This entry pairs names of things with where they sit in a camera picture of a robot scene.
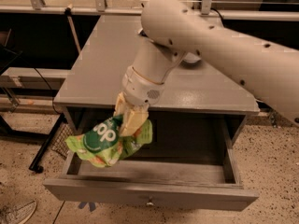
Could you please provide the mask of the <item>yellow taped gripper finger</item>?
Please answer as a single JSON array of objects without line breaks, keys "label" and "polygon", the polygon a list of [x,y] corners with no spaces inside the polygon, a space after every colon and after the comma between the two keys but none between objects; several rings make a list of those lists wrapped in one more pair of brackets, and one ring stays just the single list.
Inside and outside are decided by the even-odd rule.
[{"label": "yellow taped gripper finger", "polygon": [[126,107],[127,107],[127,103],[124,98],[123,92],[120,92],[118,94],[117,101],[115,104],[114,116],[123,115]]},{"label": "yellow taped gripper finger", "polygon": [[147,120],[149,116],[148,107],[126,106],[123,111],[120,136],[133,135]]}]

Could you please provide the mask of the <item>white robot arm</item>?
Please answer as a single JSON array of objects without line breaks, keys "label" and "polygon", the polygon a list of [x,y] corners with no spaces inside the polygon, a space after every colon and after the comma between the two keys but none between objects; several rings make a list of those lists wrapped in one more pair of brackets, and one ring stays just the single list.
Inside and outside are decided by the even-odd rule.
[{"label": "white robot arm", "polygon": [[205,21],[179,0],[149,0],[141,26],[147,38],[122,79],[127,105],[157,104],[171,70],[192,53],[298,123],[299,50]]}]

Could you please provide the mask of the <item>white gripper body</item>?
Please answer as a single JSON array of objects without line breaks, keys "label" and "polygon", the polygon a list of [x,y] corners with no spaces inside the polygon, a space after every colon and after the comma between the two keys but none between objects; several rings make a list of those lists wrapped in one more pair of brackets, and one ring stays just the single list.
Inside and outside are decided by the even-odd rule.
[{"label": "white gripper body", "polygon": [[155,84],[129,66],[122,79],[125,100],[132,105],[155,105],[164,91],[164,84]]}]

